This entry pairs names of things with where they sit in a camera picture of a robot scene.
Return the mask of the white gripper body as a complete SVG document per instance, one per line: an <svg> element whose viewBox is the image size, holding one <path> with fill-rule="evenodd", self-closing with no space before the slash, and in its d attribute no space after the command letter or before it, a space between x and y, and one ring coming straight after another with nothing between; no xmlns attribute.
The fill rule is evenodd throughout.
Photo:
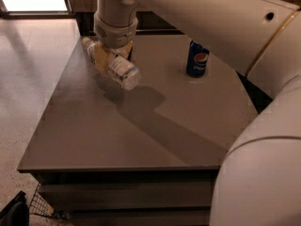
<svg viewBox="0 0 301 226"><path fill-rule="evenodd" d="M104 22L100 16L94 14L94 33L98 40L100 40L108 48L120 48L128 44L135 36L138 20L126 25L125 27L115 27Z"/></svg>

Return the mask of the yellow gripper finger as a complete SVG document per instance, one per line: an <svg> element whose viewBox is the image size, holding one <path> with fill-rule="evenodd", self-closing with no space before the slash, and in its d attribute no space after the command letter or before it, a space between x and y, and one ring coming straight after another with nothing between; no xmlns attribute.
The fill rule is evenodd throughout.
<svg viewBox="0 0 301 226"><path fill-rule="evenodd" d="M133 49L133 42L130 40L126 45L115 50L117 57L124 57L128 59Z"/></svg>
<svg viewBox="0 0 301 226"><path fill-rule="evenodd" d="M94 44L94 64L100 73L107 74L108 65L114 58L115 53L104 44L99 41Z"/></svg>

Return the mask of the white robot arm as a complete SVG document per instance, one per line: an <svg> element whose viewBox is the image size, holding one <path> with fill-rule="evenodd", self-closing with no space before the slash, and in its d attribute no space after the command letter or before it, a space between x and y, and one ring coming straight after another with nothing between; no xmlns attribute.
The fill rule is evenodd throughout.
<svg viewBox="0 0 301 226"><path fill-rule="evenodd" d="M142 5L207 47L272 98L230 147L210 226L301 226L300 8L280 0L98 0L109 47L135 31Z"/></svg>

